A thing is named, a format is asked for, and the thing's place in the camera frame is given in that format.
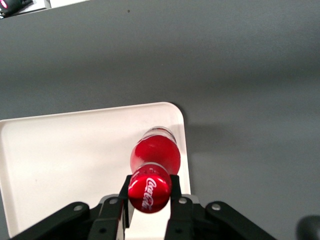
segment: black object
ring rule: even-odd
[[[320,240],[320,216],[306,216],[297,226],[298,240]]]
[[[31,3],[33,0],[0,0],[0,16],[9,17]]]
[[[179,177],[171,175],[171,216],[165,240],[276,240],[221,201],[205,208],[194,195],[181,193]],[[89,209],[74,202],[33,225],[11,240],[123,240],[134,208],[128,201],[126,177],[118,194],[105,196]]]

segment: red bottle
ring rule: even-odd
[[[180,163],[172,132],[163,126],[148,130],[131,153],[128,197],[132,205],[144,213],[160,211],[170,198],[170,174],[178,173]]]

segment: gray table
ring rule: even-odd
[[[0,119],[177,104],[192,193],[292,240],[320,214],[319,12],[318,0],[93,0],[2,19]],[[5,226],[1,208],[0,239]]]

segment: plastic bottle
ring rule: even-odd
[[[148,130],[130,157],[132,177],[128,197],[132,205],[144,213],[160,211],[170,198],[170,175],[178,173],[180,164],[180,152],[172,132],[163,126]]]

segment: pink object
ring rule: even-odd
[[[128,197],[132,205],[144,213],[160,211],[170,198],[170,175],[178,173],[180,163],[172,132],[162,126],[148,130],[131,153]]]
[[[8,8],[8,5],[6,4],[6,2],[4,0],[0,0],[0,3],[5,9]]]

